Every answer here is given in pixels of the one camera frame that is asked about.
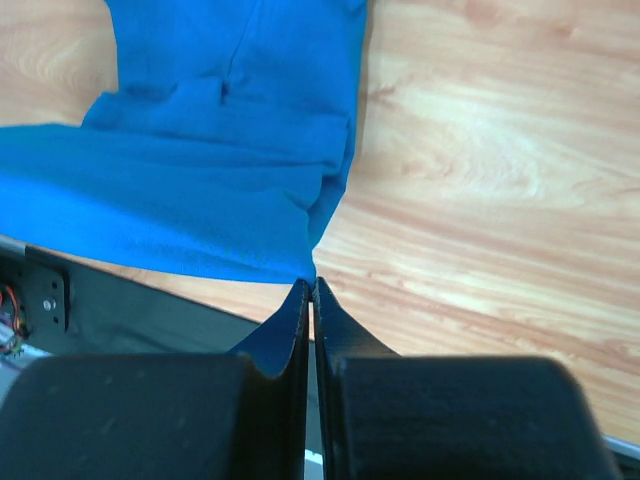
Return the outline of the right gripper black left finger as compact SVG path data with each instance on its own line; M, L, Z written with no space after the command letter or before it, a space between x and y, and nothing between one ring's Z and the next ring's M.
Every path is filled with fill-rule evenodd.
M1 406L5 479L300 479L309 288L221 354L49 356Z

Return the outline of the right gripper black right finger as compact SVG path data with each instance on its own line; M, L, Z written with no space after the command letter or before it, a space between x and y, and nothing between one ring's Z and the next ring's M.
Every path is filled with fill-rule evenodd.
M329 479L617 479L582 388L537 356L401 356L313 291Z

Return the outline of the blue t shirt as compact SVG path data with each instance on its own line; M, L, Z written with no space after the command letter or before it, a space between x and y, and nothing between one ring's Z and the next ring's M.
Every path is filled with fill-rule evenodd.
M357 139L363 1L112 1L119 87L1 131L1 231L223 280L313 281Z

